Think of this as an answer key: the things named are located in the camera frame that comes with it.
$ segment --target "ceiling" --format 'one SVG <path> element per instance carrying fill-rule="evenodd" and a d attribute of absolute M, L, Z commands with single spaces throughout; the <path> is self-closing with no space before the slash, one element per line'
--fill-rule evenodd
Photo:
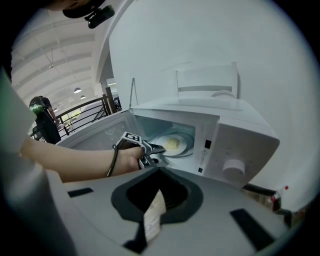
<path fill-rule="evenodd" d="M 29 105 L 34 96 L 49 98 L 59 112 L 94 98 L 92 51 L 94 29 L 84 18 L 41 9 L 26 24 L 12 47 L 12 86 Z M 74 94 L 74 89 L 82 89 Z"/>

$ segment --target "black strap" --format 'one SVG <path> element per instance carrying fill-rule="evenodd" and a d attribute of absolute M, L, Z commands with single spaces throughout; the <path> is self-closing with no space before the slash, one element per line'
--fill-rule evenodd
<path fill-rule="evenodd" d="M 110 168 L 109 168 L 108 172 L 106 173 L 107 177 L 111 176 L 111 174 L 115 168 L 116 160 L 117 160 L 117 156 L 118 156 L 118 152 L 119 152 L 119 147 L 117 145 L 113 145 L 112 148 L 114 149 L 114 155 L 113 155 L 113 159 L 112 159 Z"/>

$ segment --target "black railing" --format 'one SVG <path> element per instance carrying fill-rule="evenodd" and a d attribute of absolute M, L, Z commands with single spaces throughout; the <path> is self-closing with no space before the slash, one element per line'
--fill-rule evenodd
<path fill-rule="evenodd" d="M 81 111 L 82 107 L 85 107 L 85 106 L 87 106 L 89 104 L 97 103 L 97 102 L 101 102 L 101 104 L 99 104 L 97 106 L 94 106 L 94 107 L 91 107 L 89 109 L 85 109 L 84 111 Z M 79 115 L 81 115 L 81 114 L 83 114 L 85 112 L 91 111 L 93 109 L 96 109 L 96 108 L 98 108 L 97 112 L 94 112 L 94 113 L 92 113 L 90 115 L 87 115 L 87 116 L 85 116 L 83 118 L 78 119 Z M 80 113 L 77 113 L 77 114 L 72 115 L 71 117 L 69 117 L 69 115 L 68 115 L 69 113 L 74 112 L 74 111 L 76 111 L 78 109 L 80 109 L 80 111 L 81 111 Z M 112 114 L 112 112 L 111 112 L 110 106 L 108 104 L 107 96 L 105 94 L 103 94 L 102 97 L 100 97 L 100 98 L 96 98 L 96 99 L 87 101 L 87 102 L 85 102 L 83 104 L 77 105 L 77 106 L 75 106 L 73 108 L 68 109 L 65 112 L 62 112 L 62 113 L 56 115 L 56 118 L 60 120 L 60 124 L 61 125 L 64 124 L 63 127 L 58 130 L 58 132 L 61 132 L 63 130 L 65 131 L 65 134 L 62 135 L 61 138 L 64 137 L 64 136 L 69 136 L 70 133 L 75 132 L 77 129 L 79 129 L 79 128 L 87 125 L 87 124 L 93 123 L 96 120 L 99 120 L 101 118 L 109 116 L 111 114 Z M 77 126 L 77 127 L 74 126 L 79 121 L 85 120 L 85 119 L 87 119 L 89 117 L 92 117 L 92 116 L 94 116 L 93 120 L 90 119 L 88 122 L 85 122 L 85 123 L 81 124 L 80 126 Z M 32 133 L 30 134 L 30 136 L 33 137 L 34 139 L 39 139 L 38 136 L 37 136 L 38 134 L 39 133 L 38 133 L 37 127 L 34 127 L 33 130 L 32 130 Z"/>

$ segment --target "white wall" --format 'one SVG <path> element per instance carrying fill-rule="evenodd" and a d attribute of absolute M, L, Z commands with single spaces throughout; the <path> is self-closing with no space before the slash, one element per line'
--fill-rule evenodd
<path fill-rule="evenodd" d="M 132 77 L 141 104 L 175 93 L 171 70 L 237 62 L 240 98 L 261 113 L 280 138 L 275 155 L 251 182 L 274 190 L 289 185 L 282 203 L 293 211 L 315 196 L 320 175 L 315 162 L 319 69 L 301 33 L 273 3 L 134 1 L 115 26 L 109 45 L 124 109 Z"/>

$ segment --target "ceiling light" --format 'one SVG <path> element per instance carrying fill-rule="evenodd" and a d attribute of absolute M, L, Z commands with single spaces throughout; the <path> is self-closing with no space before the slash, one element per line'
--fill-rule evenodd
<path fill-rule="evenodd" d="M 77 94 L 77 93 L 80 93 L 81 91 L 82 91 L 82 90 L 77 87 L 77 88 L 74 89 L 73 93 L 74 93 L 74 94 Z"/>

